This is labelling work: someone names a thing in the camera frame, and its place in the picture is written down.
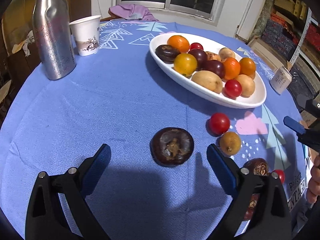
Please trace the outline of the person's right hand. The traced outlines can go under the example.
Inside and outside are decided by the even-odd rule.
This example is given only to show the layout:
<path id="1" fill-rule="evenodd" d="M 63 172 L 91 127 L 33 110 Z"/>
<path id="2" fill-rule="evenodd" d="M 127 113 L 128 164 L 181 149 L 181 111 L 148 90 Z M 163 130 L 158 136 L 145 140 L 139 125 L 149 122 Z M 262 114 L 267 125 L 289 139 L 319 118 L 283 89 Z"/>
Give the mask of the person's right hand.
<path id="1" fill-rule="evenodd" d="M 308 190 L 306 199 L 310 204 L 317 202 L 317 197 L 320 195 L 320 157 L 319 155 L 314 159 L 313 167 L 311 169 L 311 179 L 308 183 Z"/>

